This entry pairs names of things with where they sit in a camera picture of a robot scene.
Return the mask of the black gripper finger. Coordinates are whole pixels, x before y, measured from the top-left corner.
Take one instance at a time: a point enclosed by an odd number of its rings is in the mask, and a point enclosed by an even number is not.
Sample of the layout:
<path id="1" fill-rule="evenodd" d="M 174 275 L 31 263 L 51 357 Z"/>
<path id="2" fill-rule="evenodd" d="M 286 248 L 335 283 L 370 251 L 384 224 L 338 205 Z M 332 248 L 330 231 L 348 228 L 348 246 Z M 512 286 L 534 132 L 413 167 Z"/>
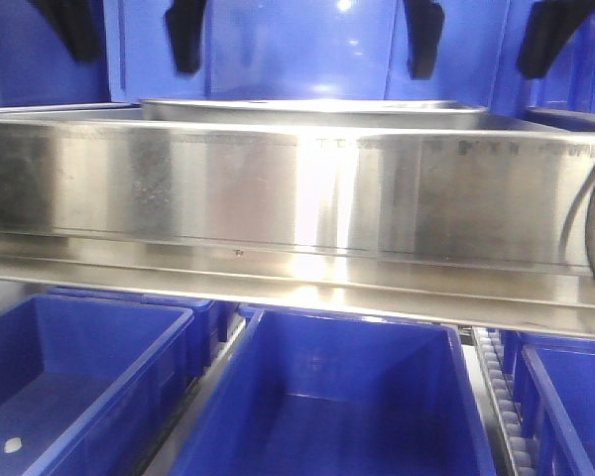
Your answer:
<path id="1" fill-rule="evenodd" d="M 201 67 L 201 44 L 206 0 L 174 0 L 165 23 L 177 72 L 196 74 Z"/>
<path id="2" fill-rule="evenodd" d="M 544 78 L 557 56 L 595 10 L 595 0 L 535 1 L 517 59 L 525 79 Z"/>
<path id="3" fill-rule="evenodd" d="M 441 40 L 445 13 L 437 1 L 406 0 L 407 66 L 411 79 L 430 79 Z"/>
<path id="4" fill-rule="evenodd" d="M 76 62 L 95 62 L 103 47 L 90 3 L 83 0 L 31 0 Z"/>

